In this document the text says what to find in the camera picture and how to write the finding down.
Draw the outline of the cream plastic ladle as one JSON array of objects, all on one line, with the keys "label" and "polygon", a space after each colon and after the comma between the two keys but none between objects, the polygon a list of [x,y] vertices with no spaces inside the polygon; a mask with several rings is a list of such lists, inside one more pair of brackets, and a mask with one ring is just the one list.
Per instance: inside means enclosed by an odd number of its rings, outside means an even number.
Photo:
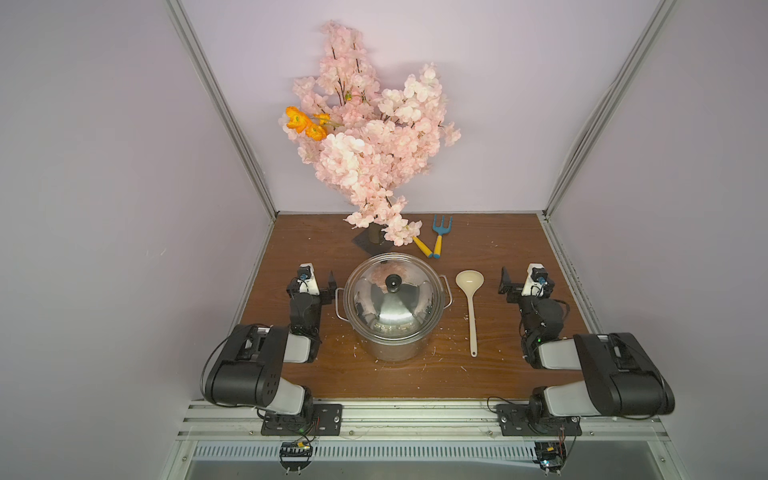
[{"label": "cream plastic ladle", "polygon": [[469,327],[469,350],[473,358],[478,356],[478,338],[476,327],[476,315],[474,296],[485,282],[484,275],[477,270],[463,270],[456,276],[456,284],[466,296]]}]

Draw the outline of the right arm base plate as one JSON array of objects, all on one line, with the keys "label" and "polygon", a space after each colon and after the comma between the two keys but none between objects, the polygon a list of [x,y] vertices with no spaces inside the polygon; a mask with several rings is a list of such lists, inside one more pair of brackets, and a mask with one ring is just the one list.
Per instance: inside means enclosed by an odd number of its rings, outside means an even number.
[{"label": "right arm base plate", "polygon": [[578,416],[553,416],[544,408],[520,403],[493,407],[503,436],[558,437],[582,435]]}]

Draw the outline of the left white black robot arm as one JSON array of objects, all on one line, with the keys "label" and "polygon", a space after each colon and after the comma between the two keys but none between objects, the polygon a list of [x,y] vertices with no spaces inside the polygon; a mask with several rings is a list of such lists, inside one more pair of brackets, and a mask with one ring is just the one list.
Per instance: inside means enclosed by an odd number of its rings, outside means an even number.
[{"label": "left white black robot arm", "polygon": [[216,347],[201,374],[201,394],[224,407],[255,407],[272,416],[305,420],[313,413],[310,390],[282,377],[286,363],[308,364],[317,359],[322,307],[335,299],[337,282],[328,278],[320,288],[303,268],[287,287],[287,326],[240,325]]}]

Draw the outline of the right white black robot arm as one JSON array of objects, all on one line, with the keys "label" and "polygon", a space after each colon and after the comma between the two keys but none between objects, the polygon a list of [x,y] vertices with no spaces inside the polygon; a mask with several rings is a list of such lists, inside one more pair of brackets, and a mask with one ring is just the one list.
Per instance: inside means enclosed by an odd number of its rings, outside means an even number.
[{"label": "right white black robot arm", "polygon": [[642,421],[673,413],[670,384],[633,334],[562,336],[570,305],[552,297],[554,286],[541,264],[529,265],[522,283],[501,269],[498,293],[518,306],[523,359],[535,369],[582,375],[577,382],[536,388],[524,410],[526,421],[540,428],[583,417]]}]

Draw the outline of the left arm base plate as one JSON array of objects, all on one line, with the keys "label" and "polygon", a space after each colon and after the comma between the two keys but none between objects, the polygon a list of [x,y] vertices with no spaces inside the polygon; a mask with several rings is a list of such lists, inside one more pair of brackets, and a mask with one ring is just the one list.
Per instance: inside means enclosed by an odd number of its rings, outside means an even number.
[{"label": "left arm base plate", "polygon": [[339,436],[342,419],[342,404],[313,404],[305,406],[297,415],[265,413],[260,433],[262,436]]}]

